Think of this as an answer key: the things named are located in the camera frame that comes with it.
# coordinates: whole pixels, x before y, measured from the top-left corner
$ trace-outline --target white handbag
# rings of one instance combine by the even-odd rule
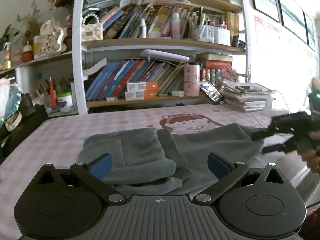
[[[94,17],[97,23],[85,24],[88,17]],[[103,40],[103,24],[100,23],[98,16],[94,13],[88,14],[82,20],[81,41],[102,41]]]

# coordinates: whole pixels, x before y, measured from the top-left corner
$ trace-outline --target folded gray cloth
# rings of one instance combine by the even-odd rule
[[[85,140],[78,159],[89,163],[104,153],[112,155],[113,165],[102,181],[127,196],[151,192],[163,195],[181,187],[191,176],[187,159],[178,152],[169,130],[97,134]]]
[[[103,178],[124,195],[196,195],[217,179],[207,158],[216,152],[228,161],[248,161],[263,141],[253,142],[257,131],[236,123],[206,132],[171,135],[169,130],[136,129],[88,138],[79,161],[88,163],[103,153],[113,157],[113,169]]]

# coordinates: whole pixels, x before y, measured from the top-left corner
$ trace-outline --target cartoon girl illustration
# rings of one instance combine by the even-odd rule
[[[197,133],[223,126],[204,115],[193,113],[165,115],[162,118],[160,125],[171,130],[172,134]]]

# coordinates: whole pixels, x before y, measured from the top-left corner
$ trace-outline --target desk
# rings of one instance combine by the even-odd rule
[[[77,115],[47,120],[0,166],[0,239],[16,240],[21,236],[13,217],[13,208],[43,164],[52,163],[55,167],[70,167],[77,162],[84,140],[91,135],[137,128],[167,128],[164,125],[166,118],[174,115],[178,117],[185,113],[194,114],[207,121],[197,127],[189,124],[181,127],[183,124],[180,123],[172,132],[194,133],[233,122],[258,128],[261,125],[266,127],[270,122],[270,119],[262,116],[260,112],[242,113],[229,106],[209,104]],[[273,136],[265,140],[265,145],[284,140],[281,136]],[[281,161],[283,157],[284,153],[278,152],[260,154],[252,159],[249,165],[261,168],[268,162]],[[283,171],[285,174],[290,171],[289,179],[295,177],[292,168]]]

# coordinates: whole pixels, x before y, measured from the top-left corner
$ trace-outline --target human hand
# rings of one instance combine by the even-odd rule
[[[313,140],[320,140],[320,131],[311,132],[309,136]],[[308,151],[297,149],[297,153],[304,162],[307,162],[307,167],[311,169],[312,173],[320,174],[320,157],[316,155],[314,149]]]

